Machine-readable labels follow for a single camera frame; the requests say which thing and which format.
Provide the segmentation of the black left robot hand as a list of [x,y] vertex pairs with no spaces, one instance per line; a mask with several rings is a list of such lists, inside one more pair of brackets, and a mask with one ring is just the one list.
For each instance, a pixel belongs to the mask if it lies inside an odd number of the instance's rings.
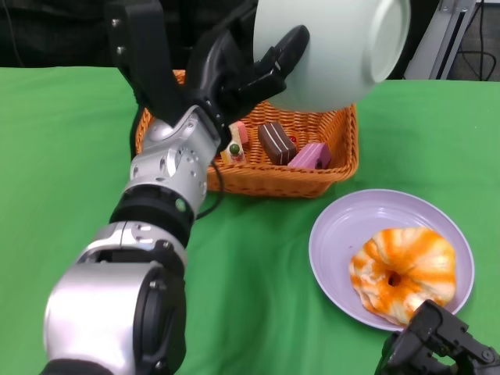
[[232,123],[287,88],[285,80],[309,43],[307,27],[297,25],[265,50],[261,59],[251,62],[257,5],[257,1],[241,3],[203,34],[187,63],[184,89],[213,122],[219,151],[232,139]]

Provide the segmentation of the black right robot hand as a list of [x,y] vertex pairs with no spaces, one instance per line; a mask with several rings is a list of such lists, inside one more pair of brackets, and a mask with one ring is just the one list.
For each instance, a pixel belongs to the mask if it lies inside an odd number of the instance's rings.
[[384,342],[376,374],[498,374],[499,354],[469,326],[426,300],[409,325]]

